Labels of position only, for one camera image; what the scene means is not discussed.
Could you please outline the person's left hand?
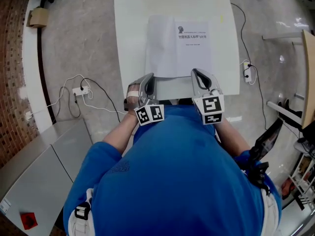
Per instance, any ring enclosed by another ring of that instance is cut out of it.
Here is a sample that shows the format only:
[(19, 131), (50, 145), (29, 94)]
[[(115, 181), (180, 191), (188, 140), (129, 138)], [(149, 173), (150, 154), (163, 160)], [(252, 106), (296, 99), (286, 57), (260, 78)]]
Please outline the person's left hand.
[(124, 100), (124, 110), (126, 112), (133, 111), (138, 107), (139, 103), (139, 82), (134, 82), (128, 86), (126, 98)]

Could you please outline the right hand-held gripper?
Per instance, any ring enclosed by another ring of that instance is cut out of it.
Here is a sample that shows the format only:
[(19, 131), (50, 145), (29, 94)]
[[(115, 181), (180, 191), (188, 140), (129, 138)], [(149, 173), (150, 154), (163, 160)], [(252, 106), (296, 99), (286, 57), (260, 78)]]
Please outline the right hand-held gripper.
[[(213, 74), (194, 68), (191, 71), (191, 81), (194, 96), (193, 103), (204, 125), (222, 122), (224, 110), (224, 95), (219, 92), (220, 86)], [(209, 91), (201, 95), (201, 90)]]

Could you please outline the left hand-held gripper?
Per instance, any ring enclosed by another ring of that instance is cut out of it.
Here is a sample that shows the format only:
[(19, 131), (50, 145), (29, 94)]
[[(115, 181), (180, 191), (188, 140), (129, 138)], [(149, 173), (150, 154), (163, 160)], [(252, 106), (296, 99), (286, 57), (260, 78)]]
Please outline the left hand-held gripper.
[(156, 78), (154, 73), (142, 76), (138, 79), (139, 106), (134, 109), (139, 125), (144, 126), (154, 122), (164, 121), (164, 105), (156, 99)]

